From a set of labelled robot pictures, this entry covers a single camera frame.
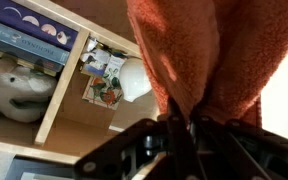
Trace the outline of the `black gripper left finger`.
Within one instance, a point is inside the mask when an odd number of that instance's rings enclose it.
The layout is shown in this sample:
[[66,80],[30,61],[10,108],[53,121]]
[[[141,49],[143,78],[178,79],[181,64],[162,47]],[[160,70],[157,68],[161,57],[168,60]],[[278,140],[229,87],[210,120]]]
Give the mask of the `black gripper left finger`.
[[164,152],[156,173],[171,180],[204,180],[194,141],[174,99],[160,121],[144,118],[79,159],[75,180],[131,180]]

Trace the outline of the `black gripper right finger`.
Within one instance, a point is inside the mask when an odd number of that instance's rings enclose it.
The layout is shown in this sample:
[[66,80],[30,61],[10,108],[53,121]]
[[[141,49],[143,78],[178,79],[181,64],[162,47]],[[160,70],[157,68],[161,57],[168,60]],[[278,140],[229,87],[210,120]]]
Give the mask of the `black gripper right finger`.
[[240,180],[288,180],[288,139],[237,119],[223,125],[194,108],[197,139],[220,153]]

